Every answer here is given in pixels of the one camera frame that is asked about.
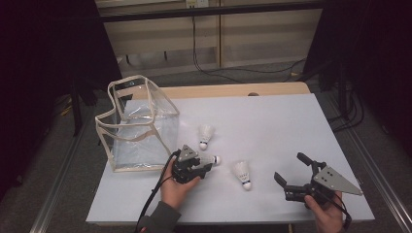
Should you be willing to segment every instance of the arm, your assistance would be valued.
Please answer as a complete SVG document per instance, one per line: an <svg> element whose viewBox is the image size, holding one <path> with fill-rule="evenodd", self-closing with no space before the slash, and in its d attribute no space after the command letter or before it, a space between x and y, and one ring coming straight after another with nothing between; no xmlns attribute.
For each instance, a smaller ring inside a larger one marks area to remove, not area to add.
<svg viewBox="0 0 412 233"><path fill-rule="evenodd" d="M172 177L172 165L170 161L160 187L161 201L151 216L143 216L139 221L139 232L160 233L172 232L181 214L178 212L188 192L197 185L200 177L196 177L189 183L177 183Z"/></svg>
<svg viewBox="0 0 412 233"><path fill-rule="evenodd" d="M335 192L333 201L342 206L342 192ZM335 206L330 203L326 203L323 206L319 206L312 196L306 195L305 202L308 207L315 214L316 228L319 233L338 233L342 230L343 214Z"/></svg>

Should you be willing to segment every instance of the person's left hand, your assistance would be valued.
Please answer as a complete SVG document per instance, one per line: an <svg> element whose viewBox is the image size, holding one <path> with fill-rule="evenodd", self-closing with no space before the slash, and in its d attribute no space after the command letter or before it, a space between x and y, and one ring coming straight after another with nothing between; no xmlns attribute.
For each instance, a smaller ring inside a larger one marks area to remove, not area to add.
<svg viewBox="0 0 412 233"><path fill-rule="evenodd" d="M164 183L160 187L161 201L178 210L186 198L187 193L200 182L200 177L196 177L188 183L178 183L173 180L172 166L175 159L173 158L164 172Z"/></svg>

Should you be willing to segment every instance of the hand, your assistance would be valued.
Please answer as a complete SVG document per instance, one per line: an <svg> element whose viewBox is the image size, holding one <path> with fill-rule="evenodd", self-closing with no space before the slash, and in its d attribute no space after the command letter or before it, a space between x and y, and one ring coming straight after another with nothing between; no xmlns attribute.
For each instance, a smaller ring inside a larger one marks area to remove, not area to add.
<svg viewBox="0 0 412 233"><path fill-rule="evenodd" d="M342 192L336 191L335 194L342 198ZM339 206L342 206L341 201L337 196L333 196L333 201ZM306 195L305 202L308 207L315 214L316 228L319 233L337 233L342 229L342 212L333 206L331 203L327 202L323 206L319 206L318 203L313 199L312 196Z"/></svg>
<svg viewBox="0 0 412 233"><path fill-rule="evenodd" d="M175 159L169 162L169 165L164 172L164 183L160 187L161 201L171 206L173 209L178 210L183 201L186 198L186 194L199 183L200 177L196 177L189 183L178 183L173 180L172 166Z"/></svg>

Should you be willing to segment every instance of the clear plastic bag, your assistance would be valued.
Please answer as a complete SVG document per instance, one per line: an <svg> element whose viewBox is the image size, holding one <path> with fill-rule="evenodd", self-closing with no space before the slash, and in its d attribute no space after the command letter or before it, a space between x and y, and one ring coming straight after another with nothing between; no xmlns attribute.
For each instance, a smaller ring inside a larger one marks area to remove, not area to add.
<svg viewBox="0 0 412 233"><path fill-rule="evenodd" d="M108 94L114 109L95 121L113 171L161 169L177 149L179 110L143 76L109 83Z"/></svg>

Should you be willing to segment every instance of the white table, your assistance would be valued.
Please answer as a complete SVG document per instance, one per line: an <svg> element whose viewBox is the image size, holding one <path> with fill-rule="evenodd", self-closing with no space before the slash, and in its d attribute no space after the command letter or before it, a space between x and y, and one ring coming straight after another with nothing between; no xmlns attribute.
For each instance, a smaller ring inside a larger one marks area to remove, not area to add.
<svg viewBox="0 0 412 233"><path fill-rule="evenodd" d="M181 208L181 224L294 223L312 220L302 203L285 200L273 179L278 172L288 184L310 182L312 170L296 155L325 161L351 183L357 180L313 94L254 97L172 99L181 112L178 146L198 150L197 126L216 127L206 152L222 164L189 194ZM252 190L246 191L230 173L237 160L249 162ZM107 164L87 222L135 224L155 187L159 172L113 173ZM155 208L160 193L147 214ZM353 221L374 219L364 196L344 194Z"/></svg>

